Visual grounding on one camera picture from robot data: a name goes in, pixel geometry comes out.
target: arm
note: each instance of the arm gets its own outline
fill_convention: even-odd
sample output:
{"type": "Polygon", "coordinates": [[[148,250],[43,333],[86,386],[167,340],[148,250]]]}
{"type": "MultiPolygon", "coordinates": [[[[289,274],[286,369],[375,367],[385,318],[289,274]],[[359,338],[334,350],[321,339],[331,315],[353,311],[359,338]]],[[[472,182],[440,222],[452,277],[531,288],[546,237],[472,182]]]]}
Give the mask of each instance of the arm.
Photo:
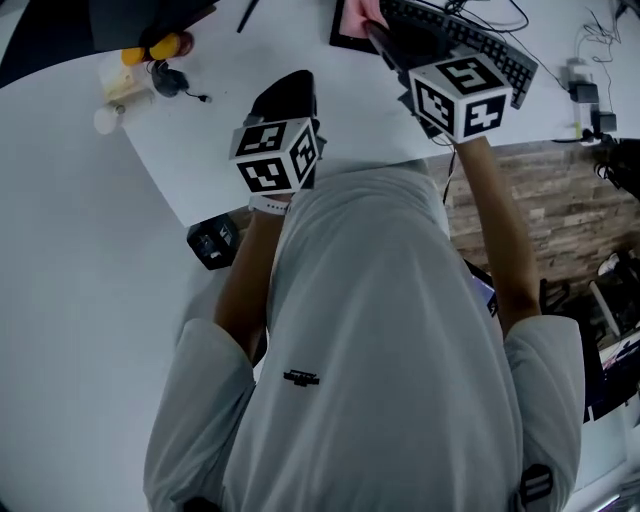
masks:
{"type": "Polygon", "coordinates": [[[489,270],[506,337],[511,327],[540,315],[540,282],[527,227],[499,173],[487,139],[457,145],[478,207],[489,270]]]}
{"type": "Polygon", "coordinates": [[[253,213],[214,314],[214,322],[240,345],[249,361],[266,323],[271,269],[283,223],[284,216],[253,213]]]}

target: white desk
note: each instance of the white desk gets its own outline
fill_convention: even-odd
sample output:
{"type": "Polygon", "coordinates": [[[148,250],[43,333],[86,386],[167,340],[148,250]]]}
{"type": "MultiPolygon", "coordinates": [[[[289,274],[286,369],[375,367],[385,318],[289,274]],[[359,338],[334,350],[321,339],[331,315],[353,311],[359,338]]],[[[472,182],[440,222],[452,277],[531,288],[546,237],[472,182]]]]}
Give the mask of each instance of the white desk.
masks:
{"type": "MultiPolygon", "coordinates": [[[[227,161],[231,133],[241,126],[259,93],[298,69],[315,74],[320,133],[329,141],[319,173],[448,151],[430,142],[397,101],[403,88],[381,58],[329,46],[334,0],[262,0],[243,33],[237,34],[247,5],[248,0],[221,0],[217,12],[190,29],[196,39],[193,52],[171,63],[187,73],[193,92],[211,95],[213,103],[202,104],[185,95],[158,97],[150,111],[125,126],[183,224],[247,203],[244,182],[227,161]]],[[[508,0],[467,5],[487,21],[520,23],[508,0]]],[[[611,28],[607,0],[520,0],[520,5],[531,24],[517,37],[556,75],[575,56],[578,29],[592,21],[586,7],[611,28]]],[[[627,12],[618,28],[623,44],[613,46],[615,61],[608,65],[618,115],[616,135],[640,138],[640,21],[627,12]]],[[[598,46],[585,42],[581,57],[598,52],[604,57],[606,48],[598,46]]],[[[593,71],[601,107],[609,110],[608,79],[600,65],[594,63],[593,71]]],[[[572,138],[574,120],[568,94],[539,67],[522,108],[508,109],[503,126],[489,138],[494,145],[572,138]]]]}

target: electronic device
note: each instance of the electronic device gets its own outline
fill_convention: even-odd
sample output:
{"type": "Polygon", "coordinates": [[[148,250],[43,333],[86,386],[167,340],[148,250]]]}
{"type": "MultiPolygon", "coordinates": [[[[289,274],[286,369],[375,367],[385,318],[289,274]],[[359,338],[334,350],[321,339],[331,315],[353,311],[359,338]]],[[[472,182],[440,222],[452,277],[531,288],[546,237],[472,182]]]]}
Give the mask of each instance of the electronic device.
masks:
{"type": "Polygon", "coordinates": [[[156,61],[151,68],[151,80],[156,91],[167,98],[173,98],[181,91],[189,89],[189,82],[182,71],[169,68],[167,61],[156,61]]]}
{"type": "Polygon", "coordinates": [[[240,235],[225,213],[189,228],[187,243],[209,270],[229,267],[236,257],[240,235]]]}
{"type": "Polygon", "coordinates": [[[213,12],[216,1],[31,0],[0,62],[0,87],[93,53],[148,48],[213,12]]]}
{"type": "Polygon", "coordinates": [[[296,71],[267,88],[253,104],[244,127],[234,131],[229,159],[253,195],[312,188],[326,140],[313,73],[296,71]]]}
{"type": "Polygon", "coordinates": [[[483,272],[467,260],[464,260],[464,262],[467,264],[467,268],[473,276],[473,283],[482,298],[482,302],[486,304],[491,316],[495,316],[498,312],[498,301],[496,299],[496,291],[493,288],[493,279],[491,279],[489,274],[483,272]]]}
{"type": "MultiPolygon", "coordinates": [[[[340,34],[340,22],[344,0],[338,0],[333,19],[329,44],[352,50],[376,53],[373,45],[364,39],[340,34]]],[[[436,28],[444,32],[455,44],[464,44],[485,54],[506,77],[513,87],[511,106],[520,108],[527,95],[538,64],[503,41],[441,11],[407,0],[380,0],[380,11],[389,24],[392,34],[405,32],[407,28],[436,28]]]]}
{"type": "Polygon", "coordinates": [[[409,79],[415,113],[456,143],[498,128],[512,92],[482,53],[413,68],[409,79]]]}

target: yellow object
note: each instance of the yellow object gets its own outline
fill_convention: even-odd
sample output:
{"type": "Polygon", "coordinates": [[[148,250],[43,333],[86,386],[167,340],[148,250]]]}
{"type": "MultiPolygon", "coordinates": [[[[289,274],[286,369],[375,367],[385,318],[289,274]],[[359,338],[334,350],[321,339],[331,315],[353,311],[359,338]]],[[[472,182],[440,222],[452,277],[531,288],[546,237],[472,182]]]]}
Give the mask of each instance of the yellow object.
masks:
{"type": "Polygon", "coordinates": [[[144,48],[127,48],[122,50],[122,63],[125,66],[135,66],[144,61],[144,48]]]}
{"type": "Polygon", "coordinates": [[[180,51],[180,36],[169,34],[157,45],[153,46],[149,53],[155,60],[166,60],[175,57],[180,51]]]}

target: cable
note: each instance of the cable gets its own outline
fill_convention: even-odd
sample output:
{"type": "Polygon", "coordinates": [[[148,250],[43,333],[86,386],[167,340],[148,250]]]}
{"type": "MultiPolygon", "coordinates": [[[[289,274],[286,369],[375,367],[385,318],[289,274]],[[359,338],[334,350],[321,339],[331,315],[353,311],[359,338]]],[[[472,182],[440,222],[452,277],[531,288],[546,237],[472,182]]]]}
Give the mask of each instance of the cable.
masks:
{"type": "Polygon", "coordinates": [[[595,25],[591,23],[585,23],[580,28],[580,30],[584,30],[587,33],[580,39],[580,42],[577,44],[576,57],[578,59],[580,58],[580,47],[582,46],[582,43],[584,41],[588,41],[590,43],[602,44],[607,47],[607,52],[609,53],[608,59],[603,59],[598,56],[592,56],[591,60],[602,66],[602,69],[604,70],[605,74],[607,75],[607,78],[609,79],[609,85],[607,86],[607,95],[609,97],[609,109],[611,110],[611,112],[614,112],[613,102],[611,101],[612,79],[611,79],[611,75],[609,74],[609,70],[607,69],[607,66],[605,66],[605,64],[610,64],[611,62],[613,62],[613,54],[611,53],[611,47],[613,46],[613,43],[622,44],[622,37],[620,36],[620,31],[618,30],[618,19],[612,13],[612,16],[611,16],[612,29],[606,30],[602,26],[598,18],[596,17],[595,13],[591,9],[587,9],[587,10],[591,13],[593,20],[595,21],[595,25]]]}
{"type": "Polygon", "coordinates": [[[533,57],[533,59],[540,64],[544,70],[549,73],[553,79],[558,82],[558,85],[560,86],[560,88],[565,91],[565,92],[569,92],[569,90],[562,84],[562,82],[560,81],[560,79],[554,75],[547,66],[544,65],[544,63],[538,58],[536,57],[531,51],[529,51],[529,49],[522,43],[522,41],[520,41],[520,39],[518,39],[516,36],[514,36],[513,34],[509,34],[511,37],[513,37],[516,41],[518,41],[518,43],[520,44],[520,46],[522,46],[522,48],[524,49],[524,51],[526,51],[529,55],[531,55],[531,57],[533,57]]]}
{"type": "MultiPolygon", "coordinates": [[[[471,11],[467,11],[466,9],[465,9],[465,12],[467,12],[467,13],[471,14],[471,16],[475,16],[475,17],[476,17],[476,18],[478,18],[482,23],[484,23],[486,27],[489,27],[488,29],[487,29],[486,27],[483,27],[483,29],[482,29],[482,30],[486,30],[486,31],[488,31],[488,32],[492,32],[492,31],[494,30],[494,27],[493,27],[493,25],[491,25],[491,23],[489,23],[489,22],[488,22],[488,21],[486,21],[485,19],[481,18],[481,17],[480,17],[480,16],[478,16],[477,14],[475,14],[475,13],[473,13],[473,12],[471,12],[471,11]]],[[[501,32],[496,33],[496,35],[497,35],[497,36],[499,36],[499,37],[500,37],[500,39],[502,39],[502,42],[503,42],[504,44],[507,44],[507,40],[505,39],[504,35],[503,35],[501,32]]]]}
{"type": "Polygon", "coordinates": [[[449,185],[451,185],[451,178],[455,171],[454,163],[456,161],[457,151],[458,150],[454,147],[453,152],[451,153],[451,162],[449,162],[449,176],[447,177],[447,184],[444,187],[444,193],[442,194],[442,204],[446,204],[447,202],[447,195],[449,194],[449,185]]]}
{"type": "Polygon", "coordinates": [[[600,64],[602,65],[602,69],[604,69],[604,72],[607,74],[607,78],[609,79],[609,85],[607,86],[607,95],[609,96],[609,108],[611,109],[611,113],[614,113],[613,101],[611,101],[611,75],[609,74],[609,71],[607,71],[607,66],[605,66],[603,62],[601,62],[600,64]]]}
{"type": "MultiPolygon", "coordinates": [[[[520,39],[518,39],[515,35],[513,35],[513,32],[518,32],[518,31],[520,31],[520,30],[524,30],[525,28],[527,28],[527,27],[529,26],[529,17],[528,17],[528,16],[527,16],[527,14],[526,14],[526,13],[525,13],[521,8],[520,8],[520,6],[519,6],[518,4],[516,4],[516,3],[515,3],[515,1],[514,1],[514,0],[509,0],[509,2],[511,2],[511,3],[513,4],[513,6],[518,10],[518,12],[520,12],[520,13],[522,14],[522,16],[523,16],[523,17],[524,17],[524,19],[525,19],[525,22],[524,22],[524,24],[523,24],[521,27],[516,27],[516,28],[514,28],[514,29],[504,29],[504,30],[499,30],[499,29],[494,28],[494,27],[491,25],[491,23],[489,23],[488,21],[486,21],[486,20],[482,19],[482,18],[481,18],[480,16],[478,16],[477,14],[472,13],[471,11],[468,11],[467,9],[465,9],[465,8],[464,8],[464,5],[466,4],[466,0],[465,0],[465,1],[463,1],[463,0],[449,0],[449,2],[447,2],[447,4],[445,5],[445,7],[444,7],[444,8],[443,8],[443,7],[440,7],[439,5],[432,4],[431,2],[428,2],[427,0],[417,0],[417,1],[418,1],[419,3],[422,3],[422,4],[425,4],[425,5],[428,5],[428,6],[432,7],[432,8],[434,8],[434,9],[440,10],[440,11],[444,12],[445,14],[448,14],[448,13],[447,13],[447,6],[451,5],[451,7],[449,7],[449,9],[454,9],[455,7],[457,7],[457,6],[461,5],[462,7],[461,7],[461,9],[460,9],[460,10],[463,10],[463,11],[465,11],[466,13],[471,14],[472,16],[475,16],[475,17],[476,17],[476,18],[478,18],[482,23],[484,23],[484,25],[485,25],[485,26],[482,26],[482,25],[480,25],[479,23],[476,23],[476,22],[475,22],[475,21],[473,21],[473,20],[470,20],[470,19],[468,19],[468,18],[465,18],[464,16],[461,16],[461,15],[460,15],[460,14],[458,14],[458,13],[454,13],[454,14],[453,14],[454,16],[456,16],[456,17],[460,18],[461,20],[463,20],[463,21],[465,21],[465,22],[467,22],[467,23],[469,23],[469,24],[471,24],[471,25],[473,25],[473,26],[475,26],[475,27],[480,28],[481,30],[484,30],[485,32],[492,32],[492,33],[500,34],[500,35],[501,35],[501,34],[509,34],[511,37],[513,37],[513,38],[514,38],[514,39],[515,39],[515,40],[520,44],[520,46],[522,46],[522,48],[523,48],[523,49],[524,49],[524,50],[525,50],[529,55],[531,55],[531,57],[533,57],[533,59],[534,59],[538,64],[540,64],[540,65],[544,68],[544,70],[545,70],[547,73],[549,73],[549,75],[551,75],[551,76],[553,77],[553,79],[558,83],[558,85],[560,86],[560,88],[561,88],[563,91],[565,91],[565,92],[569,92],[569,90],[568,90],[564,85],[562,85],[562,82],[560,81],[560,79],[559,79],[556,75],[554,75],[554,74],[549,70],[549,68],[548,68],[547,66],[545,66],[545,65],[544,65],[544,63],[543,63],[540,59],[538,59],[538,57],[536,57],[536,56],[535,56],[531,51],[529,51],[529,49],[528,49],[528,48],[527,48],[527,47],[522,43],[522,41],[520,41],[520,39]]],[[[505,39],[502,35],[501,35],[500,37],[502,37],[502,40],[503,40],[505,43],[507,42],[507,41],[506,41],[506,39],[505,39]]]]}
{"type": "Polygon", "coordinates": [[[198,98],[202,103],[211,103],[211,96],[206,94],[191,94],[189,91],[184,91],[184,93],[192,98],[198,98]]]}
{"type": "Polygon", "coordinates": [[[476,15],[476,14],[474,14],[474,13],[472,13],[472,12],[470,12],[467,9],[464,8],[464,5],[466,4],[466,1],[463,2],[462,0],[449,0],[449,2],[447,2],[445,7],[433,4],[433,3],[431,3],[431,2],[429,2],[427,0],[416,0],[416,1],[421,3],[421,4],[428,5],[432,9],[436,9],[436,10],[441,11],[441,12],[447,14],[447,15],[459,18],[462,21],[464,21],[465,23],[468,23],[469,25],[473,25],[474,27],[479,28],[481,30],[484,30],[485,32],[493,32],[493,33],[496,33],[496,34],[510,34],[511,32],[518,32],[520,30],[524,30],[525,28],[527,28],[529,26],[529,17],[520,8],[520,6],[515,3],[514,0],[509,0],[509,2],[511,4],[513,4],[513,6],[518,10],[518,12],[520,14],[522,14],[522,16],[524,17],[524,23],[520,27],[516,27],[516,28],[513,28],[513,29],[497,29],[497,28],[492,27],[490,23],[487,23],[487,22],[483,21],[483,23],[486,23],[489,26],[489,28],[487,28],[486,26],[480,25],[479,23],[476,23],[475,21],[470,20],[469,18],[465,18],[464,16],[462,16],[462,14],[460,14],[460,11],[464,11],[464,12],[466,12],[468,14],[471,14],[471,15],[475,16],[478,19],[482,19],[478,15],[476,15]]]}

